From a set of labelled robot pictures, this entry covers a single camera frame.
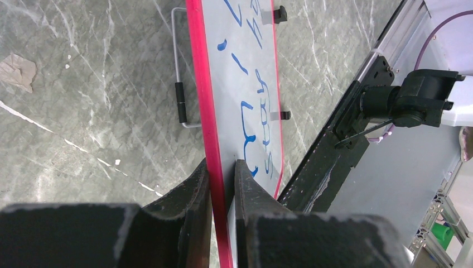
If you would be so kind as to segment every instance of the metal frame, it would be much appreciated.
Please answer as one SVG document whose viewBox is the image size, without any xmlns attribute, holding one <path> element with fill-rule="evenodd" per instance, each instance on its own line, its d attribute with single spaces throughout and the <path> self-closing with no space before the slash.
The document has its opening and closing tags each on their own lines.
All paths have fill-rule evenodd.
<svg viewBox="0 0 473 268">
<path fill-rule="evenodd" d="M 423 231 L 429 232 L 433 227 L 438 215 L 442 215 L 447 223 L 452 226 L 453 231 L 455 234 L 458 233 L 457 238 L 463 244 L 465 239 L 468 237 L 468 230 L 461 220 L 460 216 L 456 212 L 456 209 L 453 207 L 453 203 L 451 199 L 448 197 L 452 186 L 457 178 L 458 171 L 460 170 L 463 162 L 461 160 L 458 161 L 455 169 L 453 171 L 449 171 L 446 177 L 444 178 L 440 189 L 437 192 L 434 200 L 432 200 L 432 204 L 427 211 L 424 220 L 421 223 L 419 228 L 418 234 L 412 239 L 412 243 L 409 246 L 409 250 L 414 253 L 414 260 L 413 263 L 416 261 L 417 257 L 422 248 L 427 248 L 427 244 L 429 243 L 428 240 L 424 239 L 422 236 L 419 236 L 420 233 Z"/>
<path fill-rule="evenodd" d="M 450 228 L 455 232 L 456 237 L 463 245 L 468 238 L 469 231 L 466 228 L 465 223 L 461 219 L 460 215 L 458 214 L 457 210 L 453 206 L 452 200 L 441 193 L 437 194 L 437 200 L 440 201 L 442 210 L 440 213 L 442 214 L 445 222 L 450 225 Z"/>
<path fill-rule="evenodd" d="M 175 7 L 171 10 L 171 27 L 172 27 L 172 48 L 174 51 L 174 65 L 176 67 L 176 82 L 181 82 L 181 75 L 179 74 L 179 61 L 177 56 L 177 42 L 176 42 L 176 23 L 175 23 L 175 13 L 176 11 L 179 12 L 187 12 L 187 9 L 183 7 Z M 185 128 L 196 128 L 202 127 L 201 123 L 181 123 L 181 125 Z"/>
<path fill-rule="evenodd" d="M 440 246 L 437 241 L 437 237 L 433 235 L 432 232 L 426 232 L 425 234 L 426 240 L 426 250 L 427 252 L 434 257 L 441 267 L 453 267 L 455 264 L 452 258 L 447 254 L 447 252 Z"/>
</svg>

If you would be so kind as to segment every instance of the black bracket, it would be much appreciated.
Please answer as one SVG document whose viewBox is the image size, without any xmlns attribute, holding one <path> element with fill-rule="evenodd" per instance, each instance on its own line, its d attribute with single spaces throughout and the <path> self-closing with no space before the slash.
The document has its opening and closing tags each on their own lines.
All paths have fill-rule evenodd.
<svg viewBox="0 0 473 268">
<path fill-rule="evenodd" d="M 286 8 L 279 6 L 279 9 L 274 11 L 274 23 L 279 24 L 284 21 L 287 21 Z"/>
<path fill-rule="evenodd" d="M 385 57 L 378 56 L 370 70 L 367 72 L 365 78 L 356 89 L 354 98 L 349 100 L 346 111 L 335 123 L 334 134 L 340 141 L 361 133 L 365 130 L 370 121 L 369 119 L 365 119 L 363 113 L 360 111 L 360 92 L 366 87 L 385 87 L 391 85 L 393 81 L 394 74 L 388 61 Z M 353 149 L 357 142 L 358 140 L 350 141 L 346 144 L 346 147 L 348 149 Z"/>
<path fill-rule="evenodd" d="M 291 119 L 291 111 L 282 111 L 281 120 L 289 120 L 289 119 Z"/>
</svg>

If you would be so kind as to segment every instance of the blue marker writing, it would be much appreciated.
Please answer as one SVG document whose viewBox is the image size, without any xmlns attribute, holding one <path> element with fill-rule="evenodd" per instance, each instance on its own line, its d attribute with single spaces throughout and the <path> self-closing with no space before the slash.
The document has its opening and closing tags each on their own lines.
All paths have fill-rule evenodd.
<svg viewBox="0 0 473 268">
<path fill-rule="evenodd" d="M 250 104 L 248 104 L 245 101 L 242 101 L 242 105 L 241 105 L 241 109 L 242 109 L 242 126 L 243 126 L 243 135 L 245 136 L 245 143 L 243 144 L 243 157 L 246 161 L 247 160 L 247 145 L 248 145 L 248 143 L 254 142 L 256 140 L 256 135 L 252 135 L 252 136 L 247 135 L 247 131 L 245 130 L 245 120 L 244 120 L 244 116 L 243 116 L 243 107 L 245 107 L 247 109 L 250 109 L 250 110 L 253 110 L 253 106 L 251 106 Z M 255 177 L 256 173 L 258 173 L 258 167 L 255 166 L 254 170 L 251 171 L 251 173 L 252 173 L 252 176 Z"/>
<path fill-rule="evenodd" d="M 248 75 L 248 70 L 243 68 L 243 66 L 241 65 L 240 61 L 238 60 L 237 56 L 235 56 L 235 54 L 231 54 L 231 57 L 235 60 L 236 64 L 238 64 L 238 67 L 240 67 L 240 69 L 246 73 Z"/>
<path fill-rule="evenodd" d="M 233 17 L 235 18 L 236 22 L 238 23 L 238 25 L 240 25 L 240 27 L 242 26 L 242 10 L 240 9 L 240 5 L 238 5 L 238 11 L 240 12 L 240 18 L 237 17 L 237 14 L 235 14 L 235 12 L 233 11 L 233 8 L 231 7 L 230 3 L 228 2 L 228 0 L 223 0 L 226 4 L 226 6 L 228 7 L 228 9 L 230 10 L 231 14 L 233 15 Z"/>
<path fill-rule="evenodd" d="M 222 50 L 224 50 L 225 48 L 226 48 L 226 39 L 223 40 L 223 42 L 222 42 L 221 44 L 218 44 L 218 45 L 217 45 L 217 49 L 218 49 L 219 51 L 222 51 Z"/>
<path fill-rule="evenodd" d="M 253 25 L 250 23 L 250 21 L 247 19 L 248 26 L 250 26 L 251 31 L 253 32 L 254 37 L 256 37 L 256 41 L 258 41 L 258 45 L 261 49 L 263 49 L 263 46 L 261 45 L 261 41 L 259 39 L 263 39 L 263 36 L 261 35 L 261 32 L 259 31 L 258 24 L 256 23 L 256 20 L 253 18 Z"/>
<path fill-rule="evenodd" d="M 253 8 L 253 11 L 254 11 L 254 13 L 256 13 L 256 15 L 258 15 L 259 10 L 261 10 L 261 6 L 259 5 L 259 0 L 252 0 L 251 3 L 250 3 L 250 7 Z"/>
</svg>

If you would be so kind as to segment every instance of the debris on floor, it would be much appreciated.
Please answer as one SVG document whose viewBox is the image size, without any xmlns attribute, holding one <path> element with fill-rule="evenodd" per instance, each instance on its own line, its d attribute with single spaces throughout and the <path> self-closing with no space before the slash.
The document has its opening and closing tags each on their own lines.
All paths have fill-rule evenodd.
<svg viewBox="0 0 473 268">
<path fill-rule="evenodd" d="M 0 63 L 0 81 L 33 93 L 31 83 L 36 75 L 36 64 L 11 54 Z"/>
</svg>

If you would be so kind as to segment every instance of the purple cable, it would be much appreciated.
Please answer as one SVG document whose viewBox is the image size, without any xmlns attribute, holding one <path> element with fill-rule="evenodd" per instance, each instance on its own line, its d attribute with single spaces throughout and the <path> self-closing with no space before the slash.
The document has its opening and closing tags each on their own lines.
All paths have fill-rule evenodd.
<svg viewBox="0 0 473 268">
<path fill-rule="evenodd" d="M 473 15 L 473 10 L 468 10 L 468 11 L 463 11 L 463 12 L 460 12 L 458 14 L 455 14 L 453 16 L 451 16 L 450 18 L 442 21 L 442 23 L 440 23 L 437 27 L 435 27 L 435 29 L 433 29 L 433 31 L 431 32 L 431 34 L 428 36 L 427 40 L 424 42 L 424 45 L 422 46 L 421 48 L 421 52 L 419 53 L 419 56 L 417 57 L 417 61 L 416 61 L 416 64 L 414 66 L 414 71 L 419 69 L 419 65 L 421 64 L 421 60 L 422 60 L 422 56 L 424 55 L 424 52 L 426 52 L 426 49 L 427 49 L 427 46 L 428 44 L 430 43 L 430 40 L 433 39 L 433 36 L 443 27 L 445 26 L 445 24 L 453 21 L 454 19 L 456 18 L 459 18 L 459 17 L 463 17 L 465 15 Z M 377 142 L 377 143 L 380 143 L 383 139 L 385 139 L 387 136 L 390 136 L 392 134 L 392 131 L 393 129 L 395 128 L 394 124 L 392 124 L 388 131 L 385 132 L 382 136 L 380 137 L 377 137 L 377 138 L 367 138 L 368 141 L 370 142 Z"/>
</svg>

